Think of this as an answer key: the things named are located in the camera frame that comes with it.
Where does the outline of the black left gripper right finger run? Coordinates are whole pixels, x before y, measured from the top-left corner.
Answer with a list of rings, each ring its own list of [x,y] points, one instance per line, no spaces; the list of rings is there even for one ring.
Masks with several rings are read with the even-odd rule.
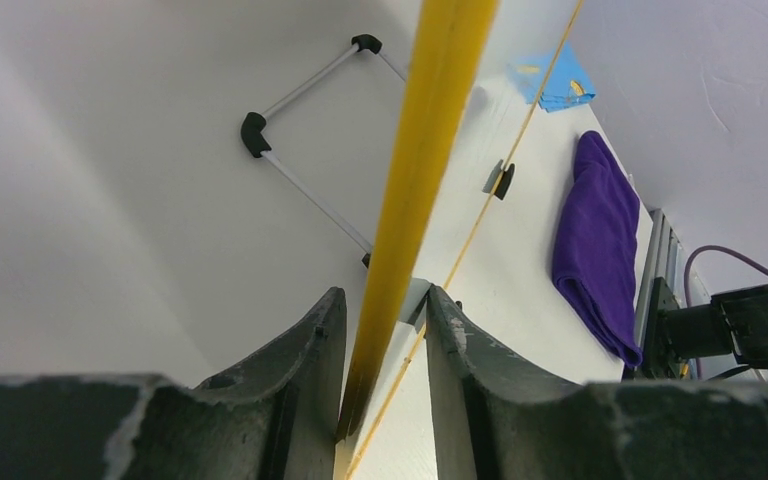
[[[578,384],[481,329],[438,285],[426,294],[425,326],[438,477],[545,478],[526,417]]]

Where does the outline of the yellow-framed whiteboard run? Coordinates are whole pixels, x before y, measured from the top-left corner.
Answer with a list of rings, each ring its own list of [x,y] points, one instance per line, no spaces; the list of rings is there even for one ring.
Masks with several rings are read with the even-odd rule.
[[[427,312],[479,230],[536,111],[510,80],[523,57],[555,61],[578,1],[423,1],[337,427],[335,477],[352,478],[424,351]]]

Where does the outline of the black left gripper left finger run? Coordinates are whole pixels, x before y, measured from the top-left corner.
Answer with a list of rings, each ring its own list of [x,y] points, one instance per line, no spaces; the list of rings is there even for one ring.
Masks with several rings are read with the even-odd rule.
[[[289,329],[197,386],[226,408],[228,479],[330,479],[347,343],[332,287]]]

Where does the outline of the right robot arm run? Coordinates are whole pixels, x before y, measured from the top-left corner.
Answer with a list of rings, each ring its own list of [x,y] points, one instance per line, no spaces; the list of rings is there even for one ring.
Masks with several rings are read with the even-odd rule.
[[[695,359],[730,355],[740,373],[768,370],[768,285],[716,294],[681,308],[667,282],[653,283],[638,378],[678,379]]]

